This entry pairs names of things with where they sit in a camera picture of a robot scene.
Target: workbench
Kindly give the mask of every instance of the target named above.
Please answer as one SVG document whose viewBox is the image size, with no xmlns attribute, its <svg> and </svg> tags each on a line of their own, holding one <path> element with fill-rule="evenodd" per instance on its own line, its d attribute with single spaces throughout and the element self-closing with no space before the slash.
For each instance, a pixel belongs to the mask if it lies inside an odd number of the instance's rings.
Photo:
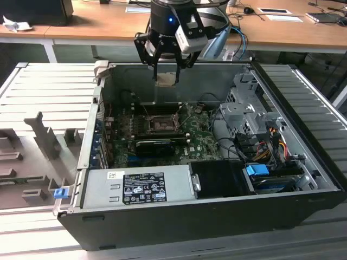
<svg viewBox="0 0 347 260">
<path fill-rule="evenodd" d="M 266 16 L 243 16 L 242 31 L 248 36 L 248 50 L 295 51 L 309 53 L 344 53 L 347 50 L 347 29 L 337 24 L 314 24 L 307 12 L 320 9 L 307 4 L 307 0 L 244 0 L 257 13 L 258 7 L 288 9 L 303 22 L 270 21 Z M 320 1 L 319 6 L 342 8 L 344 5 Z M 0 42 L 42 44 L 48 60 L 57 62 L 53 46 L 59 44 L 92 46 L 93 57 L 98 57 L 96 46 L 133 46 L 135 33 L 144 32 L 149 14 L 126 13 L 126 3 L 111 2 L 100 5 L 99 1 L 73 0 L 73 18 L 66 27 L 35 25 L 31 31 L 9 32 L 0 28 Z M 228 13 L 243 12 L 243 6 L 228 8 Z M 236 19 L 231 22 L 237 25 Z M 227 44 L 240 44 L 237 34 L 230 35 Z"/>
</svg>

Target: blue latch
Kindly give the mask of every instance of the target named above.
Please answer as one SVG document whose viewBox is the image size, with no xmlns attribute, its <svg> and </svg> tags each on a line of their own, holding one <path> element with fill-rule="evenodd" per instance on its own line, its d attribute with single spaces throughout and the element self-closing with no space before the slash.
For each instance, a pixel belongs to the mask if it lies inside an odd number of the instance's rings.
<svg viewBox="0 0 347 260">
<path fill-rule="evenodd" d="M 57 188 L 54 191 L 53 197 L 55 199 L 68 199 L 69 198 L 69 187 L 68 188 Z"/>
<path fill-rule="evenodd" d="M 269 175 L 269 170 L 265 164 L 251 164 L 246 167 L 248 176 Z"/>
</svg>

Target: computer case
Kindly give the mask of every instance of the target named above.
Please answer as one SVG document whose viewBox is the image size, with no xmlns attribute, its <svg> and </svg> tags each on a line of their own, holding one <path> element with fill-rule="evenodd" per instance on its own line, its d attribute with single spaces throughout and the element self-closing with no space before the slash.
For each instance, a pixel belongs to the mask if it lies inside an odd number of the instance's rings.
<svg viewBox="0 0 347 260">
<path fill-rule="evenodd" d="M 30 25 L 65 26 L 72 17 L 71 0 L 1 0 L 0 21 L 3 16 Z"/>
</svg>

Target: paper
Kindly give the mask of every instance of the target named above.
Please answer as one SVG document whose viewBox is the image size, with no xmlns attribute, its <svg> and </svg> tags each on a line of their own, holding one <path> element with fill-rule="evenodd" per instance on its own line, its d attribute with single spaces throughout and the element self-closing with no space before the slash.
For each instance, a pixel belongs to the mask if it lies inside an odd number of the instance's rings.
<svg viewBox="0 0 347 260">
<path fill-rule="evenodd" d="M 14 31 L 17 33 L 18 31 L 27 31 L 32 29 L 32 27 L 30 27 L 29 23 L 27 22 L 17 23 L 8 20 L 5 16 L 3 16 L 3 18 L 4 22 L 2 23 L 2 25 L 5 26 L 9 31 Z"/>
<path fill-rule="evenodd" d="M 266 15 L 266 17 L 271 21 L 302 22 L 302 20 L 296 16 Z"/>
<path fill-rule="evenodd" d="M 149 14 L 151 12 L 151 9 L 150 8 L 128 6 L 125 9 L 125 12 L 132 12 L 132 13 L 136 13 L 136 14 Z"/>
</svg>

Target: warning label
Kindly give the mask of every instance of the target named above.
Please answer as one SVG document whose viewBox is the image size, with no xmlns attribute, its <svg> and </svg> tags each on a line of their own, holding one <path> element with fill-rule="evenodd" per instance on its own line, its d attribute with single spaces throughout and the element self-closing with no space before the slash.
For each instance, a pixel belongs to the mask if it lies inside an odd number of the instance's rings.
<svg viewBox="0 0 347 260">
<path fill-rule="evenodd" d="M 124 204 L 165 202 L 164 173 L 124 175 L 123 194 Z"/>
</svg>

